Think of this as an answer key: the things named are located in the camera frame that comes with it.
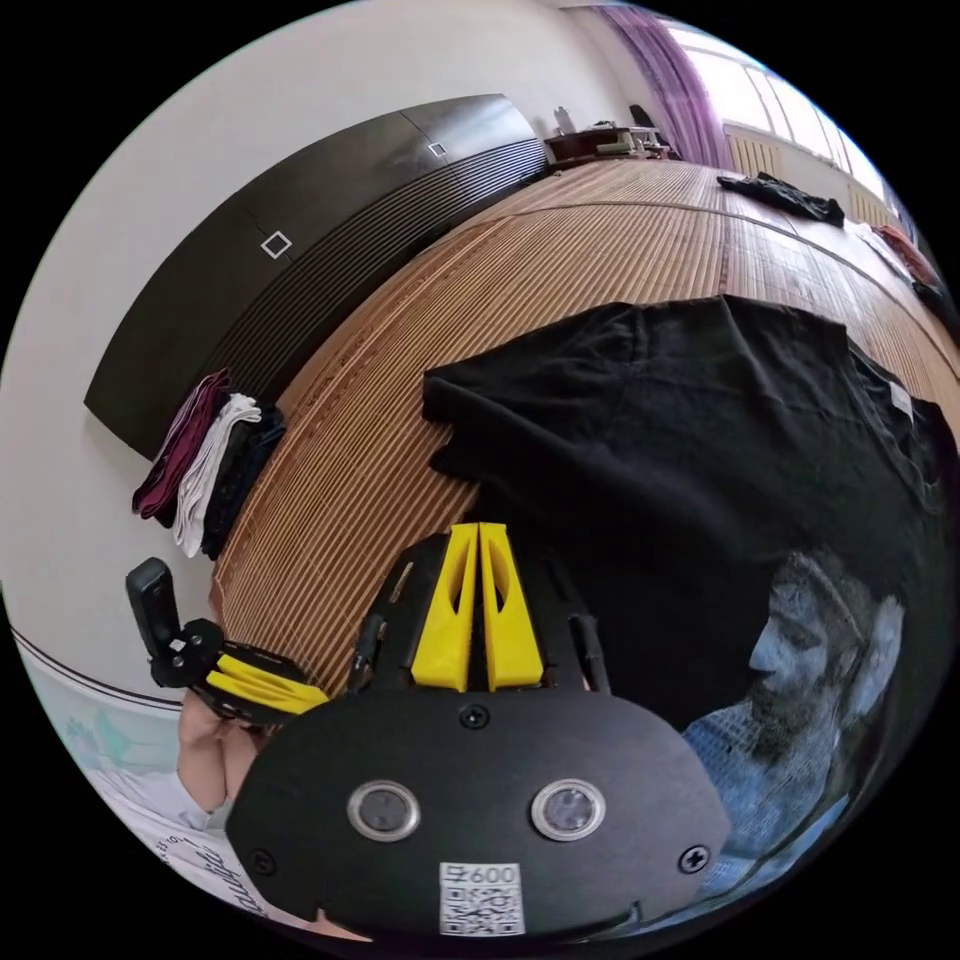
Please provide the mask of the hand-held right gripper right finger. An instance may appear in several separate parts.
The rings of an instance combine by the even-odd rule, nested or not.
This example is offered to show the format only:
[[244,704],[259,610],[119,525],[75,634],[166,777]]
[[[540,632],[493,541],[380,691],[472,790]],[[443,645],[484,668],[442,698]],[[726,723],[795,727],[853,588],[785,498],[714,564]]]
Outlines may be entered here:
[[543,661],[505,525],[479,525],[479,561],[488,687],[537,687]]

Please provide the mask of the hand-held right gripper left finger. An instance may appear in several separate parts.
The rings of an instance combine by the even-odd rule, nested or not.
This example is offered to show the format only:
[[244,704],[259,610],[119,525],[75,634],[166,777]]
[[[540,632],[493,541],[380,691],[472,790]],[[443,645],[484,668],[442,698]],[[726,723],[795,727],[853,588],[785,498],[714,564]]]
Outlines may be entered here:
[[422,687],[468,685],[479,534],[476,523],[450,528],[411,666]]

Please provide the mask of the person's left hand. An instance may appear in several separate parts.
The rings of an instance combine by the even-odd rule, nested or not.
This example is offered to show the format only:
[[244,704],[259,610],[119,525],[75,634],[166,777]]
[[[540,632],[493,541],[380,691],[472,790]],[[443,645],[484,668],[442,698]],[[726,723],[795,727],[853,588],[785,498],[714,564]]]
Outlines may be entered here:
[[264,738],[217,715],[194,692],[185,693],[178,720],[177,775],[207,813],[236,798]]

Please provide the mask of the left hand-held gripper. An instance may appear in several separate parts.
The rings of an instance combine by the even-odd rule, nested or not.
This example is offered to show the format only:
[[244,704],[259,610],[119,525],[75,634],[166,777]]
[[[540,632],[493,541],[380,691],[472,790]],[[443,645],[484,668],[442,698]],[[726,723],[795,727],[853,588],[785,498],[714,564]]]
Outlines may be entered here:
[[154,682],[190,690],[217,715],[263,732],[330,702],[292,660],[226,638],[215,623],[197,619],[175,635],[148,638]]

